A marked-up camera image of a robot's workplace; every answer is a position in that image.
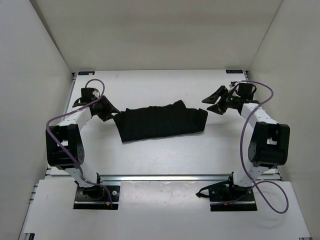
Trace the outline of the right blue corner label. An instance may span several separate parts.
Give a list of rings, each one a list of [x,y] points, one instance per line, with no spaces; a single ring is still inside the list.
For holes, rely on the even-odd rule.
[[[243,74],[241,69],[226,69],[225,72],[227,74]]]

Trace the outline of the left blue corner label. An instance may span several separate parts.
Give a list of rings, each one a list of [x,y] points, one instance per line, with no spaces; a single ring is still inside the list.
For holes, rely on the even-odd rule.
[[[77,73],[78,76],[93,76],[95,71],[79,71]]]

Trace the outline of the blue corner label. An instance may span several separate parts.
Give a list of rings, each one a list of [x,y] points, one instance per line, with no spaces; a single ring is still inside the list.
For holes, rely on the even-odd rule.
[[[226,69],[225,72],[227,74],[243,74],[241,69]]]
[[[77,73],[78,76],[93,76],[95,71],[79,71]]]

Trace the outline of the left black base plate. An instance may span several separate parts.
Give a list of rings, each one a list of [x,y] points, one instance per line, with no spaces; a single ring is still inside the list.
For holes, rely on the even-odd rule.
[[[105,188],[99,186],[77,187],[73,208],[75,210],[118,210],[121,185],[119,182],[105,185]]]

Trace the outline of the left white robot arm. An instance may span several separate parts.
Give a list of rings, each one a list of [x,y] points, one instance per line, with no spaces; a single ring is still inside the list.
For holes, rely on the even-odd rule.
[[[74,102],[71,112],[57,125],[46,124],[47,162],[70,174],[77,186],[93,199],[99,199],[107,188],[102,184],[100,175],[85,163],[85,150],[81,130],[94,116],[103,122],[114,118],[120,111],[96,88],[84,87],[81,96]]]

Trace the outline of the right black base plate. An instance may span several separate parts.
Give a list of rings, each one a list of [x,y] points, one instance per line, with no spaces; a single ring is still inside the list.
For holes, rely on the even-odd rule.
[[[201,188],[198,198],[209,199],[211,212],[254,212],[257,204],[249,187],[236,189],[229,181],[214,183]]]

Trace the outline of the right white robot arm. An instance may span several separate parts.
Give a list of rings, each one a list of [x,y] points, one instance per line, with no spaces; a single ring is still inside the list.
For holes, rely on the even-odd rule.
[[[290,127],[272,119],[262,103],[254,99],[255,84],[242,81],[231,82],[229,87],[220,86],[213,94],[202,100],[208,111],[223,115],[235,109],[245,119],[244,127],[253,129],[248,145],[247,158],[240,152],[241,169],[230,174],[223,193],[229,200],[245,195],[263,173],[287,162]]]

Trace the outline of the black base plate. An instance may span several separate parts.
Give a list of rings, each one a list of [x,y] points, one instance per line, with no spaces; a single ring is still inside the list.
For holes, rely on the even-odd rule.
[[[105,188],[99,186],[77,187],[73,208],[75,210],[118,210],[121,185],[119,182],[105,185]]]
[[[249,187],[236,189],[229,181],[214,183],[201,188],[198,198],[209,199],[211,212],[254,212],[257,204]]]

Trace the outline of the black pleated skirt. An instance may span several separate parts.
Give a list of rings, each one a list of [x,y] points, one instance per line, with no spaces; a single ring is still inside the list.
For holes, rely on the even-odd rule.
[[[123,143],[201,133],[208,112],[187,108],[182,100],[166,106],[149,106],[122,111],[114,122]]]

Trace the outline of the silver aluminium front rail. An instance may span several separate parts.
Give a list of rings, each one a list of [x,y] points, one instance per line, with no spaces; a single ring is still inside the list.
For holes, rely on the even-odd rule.
[[[142,181],[224,181],[227,180],[229,175],[103,175],[101,179],[103,182],[142,182]],[[49,175],[47,174],[44,179],[73,179],[70,175]],[[281,180],[279,173],[263,174],[259,177],[262,180]]]

